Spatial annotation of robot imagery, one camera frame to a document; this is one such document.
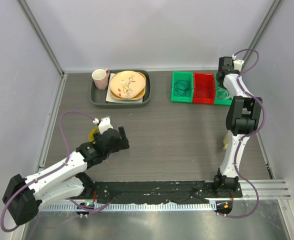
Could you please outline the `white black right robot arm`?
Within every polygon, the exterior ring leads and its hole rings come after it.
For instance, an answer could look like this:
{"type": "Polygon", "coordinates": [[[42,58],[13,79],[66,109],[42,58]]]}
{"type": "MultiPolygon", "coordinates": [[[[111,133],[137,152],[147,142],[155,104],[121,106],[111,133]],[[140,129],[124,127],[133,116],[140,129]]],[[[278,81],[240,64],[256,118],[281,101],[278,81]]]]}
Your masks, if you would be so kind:
{"type": "Polygon", "coordinates": [[[243,152],[250,136],[258,129],[262,111],[262,99],[255,97],[242,80],[242,64],[234,55],[220,57],[218,61],[216,80],[232,98],[225,120],[227,149],[212,186],[213,193],[220,198],[236,192],[239,187],[243,152]]]}

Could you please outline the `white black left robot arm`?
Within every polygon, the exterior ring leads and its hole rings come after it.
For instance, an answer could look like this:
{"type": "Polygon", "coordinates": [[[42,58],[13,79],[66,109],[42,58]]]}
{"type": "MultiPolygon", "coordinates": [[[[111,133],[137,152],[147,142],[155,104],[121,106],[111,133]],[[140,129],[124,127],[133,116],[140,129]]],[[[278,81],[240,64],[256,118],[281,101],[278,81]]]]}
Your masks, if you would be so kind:
{"type": "Polygon", "coordinates": [[[94,192],[94,183],[85,171],[101,164],[110,154],[130,147],[124,127],[95,133],[93,142],[85,142],[68,158],[27,177],[13,176],[2,201],[17,226],[31,221],[44,207],[63,199],[78,197],[87,200],[94,192]]]}

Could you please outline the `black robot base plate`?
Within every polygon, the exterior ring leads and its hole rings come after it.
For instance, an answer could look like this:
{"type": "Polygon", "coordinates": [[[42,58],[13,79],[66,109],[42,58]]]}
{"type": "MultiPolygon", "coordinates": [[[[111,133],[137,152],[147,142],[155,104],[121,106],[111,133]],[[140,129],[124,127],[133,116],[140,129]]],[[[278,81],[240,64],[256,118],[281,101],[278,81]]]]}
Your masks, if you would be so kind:
{"type": "Polygon", "coordinates": [[[72,199],[97,200],[99,204],[159,205],[202,204],[207,199],[242,198],[240,184],[235,190],[214,188],[212,181],[96,181],[93,187],[72,199]]]}

